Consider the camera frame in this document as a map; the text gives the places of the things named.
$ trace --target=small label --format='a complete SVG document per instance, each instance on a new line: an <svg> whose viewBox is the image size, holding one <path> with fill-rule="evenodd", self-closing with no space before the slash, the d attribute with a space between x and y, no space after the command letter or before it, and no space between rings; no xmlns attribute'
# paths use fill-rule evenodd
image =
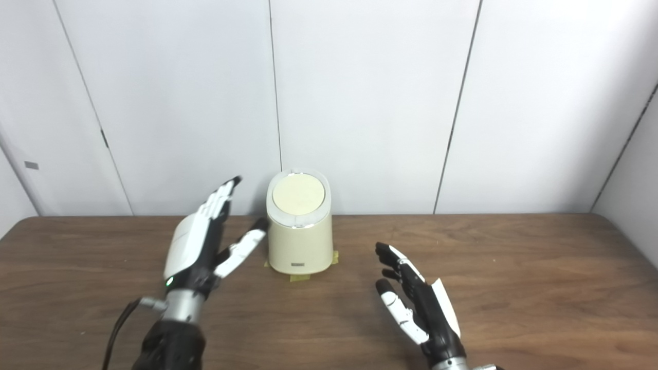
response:
<svg viewBox="0 0 658 370"><path fill-rule="evenodd" d="M39 169L39 163L25 161L25 168L31 169L31 170L38 170Z"/></svg>

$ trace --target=container lid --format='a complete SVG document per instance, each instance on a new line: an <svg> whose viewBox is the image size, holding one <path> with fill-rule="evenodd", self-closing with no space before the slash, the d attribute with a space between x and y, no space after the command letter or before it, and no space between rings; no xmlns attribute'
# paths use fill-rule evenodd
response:
<svg viewBox="0 0 658 370"><path fill-rule="evenodd" d="M331 213L329 182L312 169L279 172L267 189L267 214L273 221L308 228Z"/></svg>
<svg viewBox="0 0 658 370"><path fill-rule="evenodd" d="M324 186L309 174L291 173L275 185L272 197L283 212L306 215L318 209L324 201Z"/></svg>

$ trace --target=white robotic finger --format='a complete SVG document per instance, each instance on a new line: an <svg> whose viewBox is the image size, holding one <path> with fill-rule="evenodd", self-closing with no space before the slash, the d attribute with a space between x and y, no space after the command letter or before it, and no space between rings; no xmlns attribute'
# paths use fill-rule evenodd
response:
<svg viewBox="0 0 658 370"><path fill-rule="evenodd" d="M222 208L224 208L224 204L231 200L233 189L238 182L238 178L232 178L223 183L222 186L215 190L208 197L208 200L199 207L197 213L211 220L216 219L222 211Z"/></svg>
<svg viewBox="0 0 658 370"><path fill-rule="evenodd" d="M407 308L402 300L400 300L400 297L395 293L395 290L393 290L391 283L386 279L381 279L377 281L376 287L377 293L379 293L382 298L384 305L386 305L386 308L402 331L404 331L416 344L427 342L430 337L425 330L422 330L413 321L413 310Z"/></svg>
<svg viewBox="0 0 658 370"><path fill-rule="evenodd" d="M439 305L441 306L441 310L443 311L443 315L445 315L448 325L450 325L453 332L461 338L461 331L459 330L459 323L457 322L455 309L453 308L452 303L450 303L450 298L448 298L448 293L445 291L445 287L440 278L436 279L434 284L432 284L432 289L436 299L439 301Z"/></svg>
<svg viewBox="0 0 658 370"><path fill-rule="evenodd" d="M249 257L249 254L258 246L267 232L267 220L259 219L237 242L228 247L228 258L215 268L215 275L220 278L227 277L236 267Z"/></svg>

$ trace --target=wooden table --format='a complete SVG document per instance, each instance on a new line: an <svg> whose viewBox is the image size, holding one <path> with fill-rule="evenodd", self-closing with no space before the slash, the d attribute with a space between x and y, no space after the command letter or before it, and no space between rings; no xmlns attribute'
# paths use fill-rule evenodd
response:
<svg viewBox="0 0 658 370"><path fill-rule="evenodd" d="M0 368L98 369L114 321L162 296L180 217L53 217L0 242ZM251 224L232 217L225 240ZM208 369L426 369L374 289L375 241L441 276L472 366L658 368L658 273L596 215L334 217L340 262L311 280L259 247L205 304ZM111 369L129 369L157 315L138 309Z"/></svg>

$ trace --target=robot finger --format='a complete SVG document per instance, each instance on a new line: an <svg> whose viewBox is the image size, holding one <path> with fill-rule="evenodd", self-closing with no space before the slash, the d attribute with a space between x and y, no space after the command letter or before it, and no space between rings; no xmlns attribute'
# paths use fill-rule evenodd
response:
<svg viewBox="0 0 658 370"><path fill-rule="evenodd" d="M419 277L420 280L425 281L425 278L422 277L420 274L420 271L409 261L406 255L402 254L399 250L397 250L395 247L389 245L389 244L384 244L381 242L377 242L377 245L375 247L375 252L379 256L379 260L381 263L393 267L393 269L398 272L400 271L400 268L404 265L409 266L411 270Z"/></svg>
<svg viewBox="0 0 658 370"><path fill-rule="evenodd" d="M375 287L386 308L402 331L418 345L427 342L429 339L427 332L418 326L413 310L407 308L402 300L400 300L391 283L382 278L377 280Z"/></svg>
<svg viewBox="0 0 658 370"><path fill-rule="evenodd" d="M379 262L397 269L398 261L400 258L406 258L404 255L396 254L391 249L391 246L381 242L377 242L374 249L375 253L379 256Z"/></svg>
<svg viewBox="0 0 658 370"><path fill-rule="evenodd" d="M208 197L208 200L199 207L198 213L210 220L215 220L220 215L228 216L228 212L222 213L222 210L230 205L233 190L240 182L241 177L236 176L223 183Z"/></svg>
<svg viewBox="0 0 658 370"><path fill-rule="evenodd" d="M219 253L218 260L222 261L215 268L215 275L220 278L227 277L236 267L249 257L249 254L258 246L267 233L269 222L260 218L237 242Z"/></svg>
<svg viewBox="0 0 658 370"><path fill-rule="evenodd" d="M397 282L402 282L400 275L398 275L397 272L391 270L391 269L382 269L382 276L386 278L393 279Z"/></svg>

